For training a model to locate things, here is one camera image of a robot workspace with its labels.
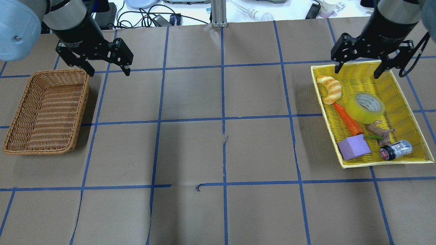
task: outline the table surface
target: table surface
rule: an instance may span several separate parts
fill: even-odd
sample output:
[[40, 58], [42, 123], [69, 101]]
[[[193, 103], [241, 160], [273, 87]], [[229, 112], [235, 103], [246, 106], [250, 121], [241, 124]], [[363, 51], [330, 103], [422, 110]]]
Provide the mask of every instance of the table surface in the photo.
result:
[[[233, 0], [235, 3], [243, 6], [246, 9], [255, 9], [260, 12], [268, 12], [274, 16], [275, 20], [303, 20], [306, 18], [307, 12], [312, 6], [313, 3], [316, 3], [314, 0], [287, 0], [285, 3], [271, 3], [267, 1], [256, 1], [256, 0]], [[115, 3], [117, 9], [121, 9], [123, 6], [123, 0], [109, 0], [109, 2]], [[337, 17], [367, 17], [371, 15], [373, 11], [372, 8], [366, 8], [360, 6], [360, 0], [342, 0], [342, 3], [346, 5], [344, 9], [339, 11], [338, 13], [334, 13], [331, 18]], [[156, 1], [156, 4], [163, 4], [169, 6], [174, 9], [176, 13], [181, 13], [182, 15], [190, 16], [197, 18], [199, 20], [205, 21], [209, 23], [210, 12], [207, 12], [207, 8], [210, 8], [210, 3], [196, 3], [196, 4], [170, 4], [164, 3], [161, 0]], [[254, 22], [246, 13], [239, 10], [233, 3], [230, 1], [226, 2], [226, 14], [227, 21], [231, 22]], [[121, 10], [120, 13], [126, 11], [138, 11], [133, 9], [127, 5]], [[170, 12], [169, 9], [157, 6], [152, 8], [152, 12]], [[167, 20], [169, 20], [169, 15], [163, 15]], [[121, 17], [121, 20], [129, 20], [133, 24], [138, 22], [141, 19], [140, 14], [136, 13], [126, 13]], [[191, 20], [189, 18], [182, 18], [183, 25], [198, 25], [201, 24], [196, 20]]]
[[[0, 153], [0, 244], [432, 244], [435, 164], [341, 169], [313, 90], [310, 66], [367, 20], [105, 31], [132, 73], [92, 63], [74, 151]], [[28, 77], [67, 68], [56, 44], [0, 62], [1, 138]], [[432, 42], [397, 79], [436, 155], [434, 67]]]

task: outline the yellow woven basket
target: yellow woven basket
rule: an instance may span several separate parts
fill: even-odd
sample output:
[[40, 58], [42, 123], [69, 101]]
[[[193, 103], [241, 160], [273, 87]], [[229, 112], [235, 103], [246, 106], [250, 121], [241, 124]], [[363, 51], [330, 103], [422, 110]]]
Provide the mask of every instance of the yellow woven basket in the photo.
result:
[[3, 151], [10, 155], [62, 154], [75, 148], [89, 93], [85, 71], [34, 73], [26, 85]]
[[[339, 74], [334, 73], [334, 65], [311, 67], [313, 85], [339, 163], [342, 168], [381, 164], [434, 163], [427, 142], [392, 71], [384, 72], [379, 79], [374, 78], [373, 72], [379, 64], [379, 61], [347, 63], [344, 64]], [[318, 84], [316, 81], [316, 78], [320, 75], [331, 76], [341, 82], [342, 97], [337, 102], [342, 106], [357, 91], [368, 92], [380, 98], [385, 104], [386, 112], [378, 118], [382, 120], [378, 126], [385, 129], [395, 128], [396, 131], [391, 133], [391, 141], [407, 140], [412, 144], [413, 152], [393, 161], [385, 161], [379, 154], [380, 147], [377, 141], [375, 139], [366, 139], [372, 152], [363, 157], [345, 161], [337, 143], [350, 137], [351, 134], [333, 105], [323, 103], [323, 98], [327, 97], [328, 92], [323, 85]], [[364, 125], [361, 124], [361, 126], [364, 129], [364, 135], [373, 135], [366, 130]]]

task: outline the purple cube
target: purple cube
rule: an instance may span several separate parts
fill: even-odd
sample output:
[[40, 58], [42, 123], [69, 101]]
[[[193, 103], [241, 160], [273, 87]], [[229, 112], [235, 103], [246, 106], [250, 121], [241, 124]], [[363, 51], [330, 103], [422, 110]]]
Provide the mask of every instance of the purple cube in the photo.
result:
[[344, 160], [350, 160], [371, 153], [363, 134], [348, 137], [337, 144]]

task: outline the carrot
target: carrot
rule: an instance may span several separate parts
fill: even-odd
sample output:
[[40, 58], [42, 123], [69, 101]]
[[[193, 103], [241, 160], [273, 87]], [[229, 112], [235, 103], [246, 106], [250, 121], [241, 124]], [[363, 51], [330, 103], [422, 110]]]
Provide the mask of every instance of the carrot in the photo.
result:
[[345, 125], [348, 128], [348, 131], [350, 131], [352, 136], [363, 134], [363, 128], [360, 127], [359, 123], [356, 122], [356, 120], [350, 117], [350, 115], [345, 111], [345, 109], [341, 105], [335, 102], [333, 103], [333, 106], [341, 116], [342, 121], [344, 121]]

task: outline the brown wicker basket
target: brown wicker basket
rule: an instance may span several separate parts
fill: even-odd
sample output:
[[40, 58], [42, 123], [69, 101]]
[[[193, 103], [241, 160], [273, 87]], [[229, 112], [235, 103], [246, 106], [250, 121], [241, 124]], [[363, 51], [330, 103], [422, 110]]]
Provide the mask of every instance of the brown wicker basket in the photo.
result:
[[83, 70], [34, 73], [7, 132], [3, 151], [48, 155], [74, 150], [88, 93], [89, 76]]

